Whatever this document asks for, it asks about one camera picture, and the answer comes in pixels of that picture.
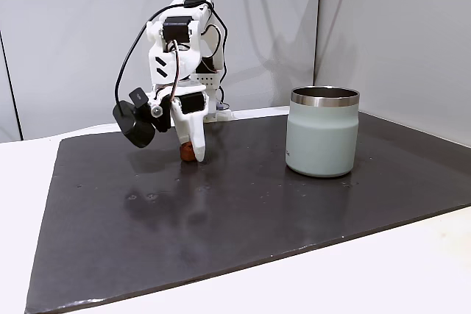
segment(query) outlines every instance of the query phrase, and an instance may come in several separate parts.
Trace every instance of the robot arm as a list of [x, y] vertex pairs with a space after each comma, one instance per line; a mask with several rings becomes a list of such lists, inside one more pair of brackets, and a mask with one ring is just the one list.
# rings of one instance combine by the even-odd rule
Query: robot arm
[[[148, 22], [146, 34], [154, 43], [149, 50], [152, 92], [137, 89], [130, 94], [136, 115], [148, 123], [147, 131], [151, 124], [165, 132], [171, 116], [180, 144], [191, 142], [198, 161], [205, 156], [203, 121], [215, 120], [216, 91], [224, 68], [218, 19], [213, 15], [213, 0], [174, 0], [156, 22]], [[201, 40], [213, 51], [211, 56], [202, 56]], [[154, 134], [136, 143], [121, 130], [139, 147], [150, 143]]]

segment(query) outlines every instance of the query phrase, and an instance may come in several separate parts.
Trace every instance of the screw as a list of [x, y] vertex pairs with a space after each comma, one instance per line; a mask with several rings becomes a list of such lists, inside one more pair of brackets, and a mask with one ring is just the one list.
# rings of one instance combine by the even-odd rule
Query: screw
[[163, 114], [162, 107], [161, 106], [154, 106], [151, 109], [151, 114], [152, 114], [152, 117], [159, 118]]

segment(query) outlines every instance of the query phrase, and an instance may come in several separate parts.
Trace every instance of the stainless steel rim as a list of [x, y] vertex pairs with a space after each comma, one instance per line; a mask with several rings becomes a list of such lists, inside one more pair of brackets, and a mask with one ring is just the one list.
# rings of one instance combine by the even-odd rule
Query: stainless steel rim
[[360, 93], [349, 88], [305, 86], [292, 90], [291, 101], [312, 107], [348, 107], [359, 103]]

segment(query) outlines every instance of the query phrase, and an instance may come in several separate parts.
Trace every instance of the white wall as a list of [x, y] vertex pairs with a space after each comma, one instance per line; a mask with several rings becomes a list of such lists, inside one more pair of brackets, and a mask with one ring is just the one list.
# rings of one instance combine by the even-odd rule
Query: white wall
[[0, 46], [0, 143], [20, 140], [3, 51]]
[[317, 85], [471, 146], [470, 0], [319, 0], [318, 36]]
[[[172, 0], [0, 0], [25, 138], [113, 122], [113, 87], [147, 18]], [[288, 104], [312, 83], [318, 0], [215, 0], [229, 28], [225, 101], [235, 110]], [[121, 98], [150, 89], [143, 38]]]

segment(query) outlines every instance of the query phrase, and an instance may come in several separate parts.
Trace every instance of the pale green mug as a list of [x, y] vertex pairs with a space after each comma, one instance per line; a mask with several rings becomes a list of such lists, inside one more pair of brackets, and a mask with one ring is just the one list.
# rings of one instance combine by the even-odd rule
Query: pale green mug
[[333, 177], [353, 168], [360, 93], [306, 86], [291, 92], [286, 164], [308, 176]]

